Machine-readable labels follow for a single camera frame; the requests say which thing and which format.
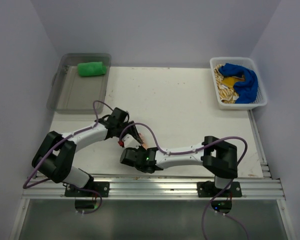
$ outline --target glass panel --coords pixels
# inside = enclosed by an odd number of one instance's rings
[[[95,213],[75,212],[73,199],[30,201],[21,240],[202,240],[206,200],[104,200]],[[247,228],[251,240],[286,240],[275,200],[232,201],[229,213]],[[239,224],[207,212],[211,240],[246,240]]]

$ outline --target gray wall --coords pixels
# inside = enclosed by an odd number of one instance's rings
[[[251,57],[268,95],[255,118],[300,239],[300,0],[282,0]]]
[[[248,57],[280,0],[31,0],[59,56],[106,52],[113,66],[208,67]]]
[[[31,160],[49,130],[57,54],[29,0],[0,0],[0,240],[9,237]]]

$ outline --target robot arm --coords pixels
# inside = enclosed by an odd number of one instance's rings
[[[133,121],[126,121],[128,112],[115,108],[107,119],[100,119],[98,124],[79,129],[75,132],[57,133],[49,132],[32,160],[35,168],[40,164],[42,158],[59,142],[63,141],[56,149],[41,163],[38,171],[47,176],[55,183],[66,183],[78,188],[90,189],[93,177],[81,169],[72,166],[74,155],[79,150],[90,144],[106,140],[108,138],[119,138],[125,128],[125,135],[119,144],[125,147],[120,163],[135,167],[144,173],[153,173],[174,166],[198,165],[207,168],[215,174],[215,183],[228,183],[229,180],[238,177],[237,171],[237,147],[222,141],[211,147],[197,151],[202,146],[208,145],[218,138],[206,136],[204,142],[190,147],[176,149],[165,149],[159,151],[157,147],[145,149]]]
[[[55,183],[63,182],[89,189],[88,185],[93,178],[83,170],[72,166],[75,153],[93,143],[113,137],[118,138],[123,129],[133,123],[133,121],[126,121],[128,116],[128,112],[116,107],[107,119],[99,119],[97,125],[92,123],[75,132],[61,134],[55,131],[49,132],[34,156],[32,166],[35,168],[52,147],[64,141],[46,157],[38,171]],[[129,127],[126,134],[142,143],[135,126]]]
[[[128,146],[136,145],[127,141],[125,136],[122,141]],[[223,189],[230,180],[238,177],[237,147],[226,141],[197,151],[202,146],[215,142],[218,138],[206,136],[204,142],[190,147],[158,150],[157,147],[144,149],[142,146],[127,147],[120,158],[120,163],[135,167],[144,173],[154,173],[174,166],[198,165],[203,166],[215,175],[215,187]]]

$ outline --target white table surface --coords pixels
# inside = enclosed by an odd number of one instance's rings
[[[240,136],[248,151],[238,166],[240,178],[263,178],[257,147],[247,111],[220,110],[210,69],[111,67],[105,102],[130,113],[130,120],[147,124],[164,148],[187,147],[205,136]],[[104,107],[102,114],[110,111]],[[94,115],[54,114],[51,131],[73,132],[92,123]],[[154,141],[142,126],[149,147]],[[229,140],[241,155],[244,145]],[[118,139],[96,142],[75,154],[73,165],[91,174],[144,176],[135,168],[120,164],[123,149]],[[156,176],[212,177],[204,167],[176,166],[156,171]]]

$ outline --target yellow cloth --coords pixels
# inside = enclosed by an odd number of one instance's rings
[[[229,88],[221,83],[224,80],[224,76],[219,72],[219,68],[221,66],[222,65],[217,65],[213,70],[219,90],[220,100],[225,104],[234,104],[239,97],[239,94],[236,93],[233,88]]]
[[[237,82],[244,82],[245,79],[244,78],[239,78],[239,77],[235,77],[235,76],[226,76],[223,78],[223,80],[221,81],[221,84],[225,85],[228,88],[233,89],[234,85]]]

